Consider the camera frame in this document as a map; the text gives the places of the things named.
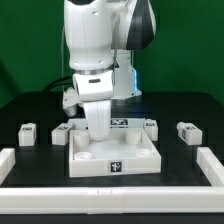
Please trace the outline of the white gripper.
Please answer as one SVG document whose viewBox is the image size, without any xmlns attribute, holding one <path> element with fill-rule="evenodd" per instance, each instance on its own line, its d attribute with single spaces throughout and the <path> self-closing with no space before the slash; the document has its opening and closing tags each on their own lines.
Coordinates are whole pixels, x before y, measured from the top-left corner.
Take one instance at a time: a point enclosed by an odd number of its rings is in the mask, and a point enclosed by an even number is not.
<svg viewBox="0 0 224 224">
<path fill-rule="evenodd" d="M 112 78 L 112 70 L 95 75 L 73 75 L 92 140 L 103 140 L 110 133 Z"/>
</svg>

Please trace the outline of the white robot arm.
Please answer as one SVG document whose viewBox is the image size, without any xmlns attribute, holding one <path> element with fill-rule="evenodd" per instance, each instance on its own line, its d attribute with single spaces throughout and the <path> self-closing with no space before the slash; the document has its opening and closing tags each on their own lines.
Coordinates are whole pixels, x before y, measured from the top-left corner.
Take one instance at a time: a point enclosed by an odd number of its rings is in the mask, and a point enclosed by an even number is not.
<svg viewBox="0 0 224 224">
<path fill-rule="evenodd" d="M 156 33 L 150 0 L 64 0 L 64 28 L 73 85 L 90 137 L 110 133 L 116 51 L 142 50 Z"/>
</svg>

